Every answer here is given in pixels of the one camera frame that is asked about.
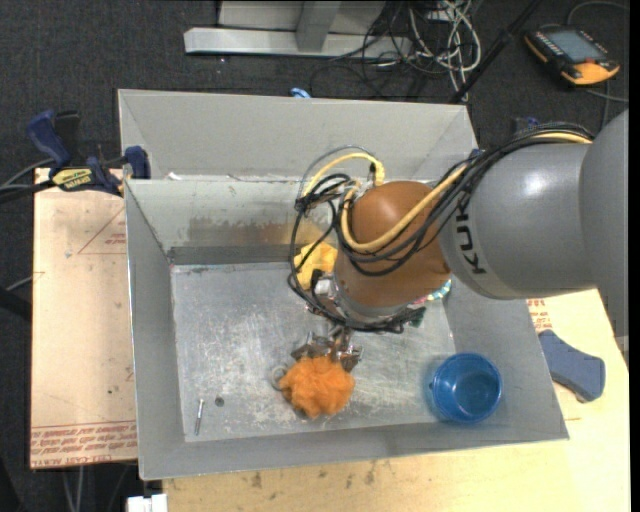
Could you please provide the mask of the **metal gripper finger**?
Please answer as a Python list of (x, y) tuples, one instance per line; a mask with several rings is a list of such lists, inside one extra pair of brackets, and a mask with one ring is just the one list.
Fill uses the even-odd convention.
[(315, 342), (307, 342), (294, 349), (290, 355), (296, 361), (302, 358), (324, 357), (326, 355), (326, 346)]
[(336, 360), (340, 363), (343, 370), (351, 373), (362, 359), (363, 348), (361, 346), (349, 345), (346, 348), (340, 348), (336, 352)]

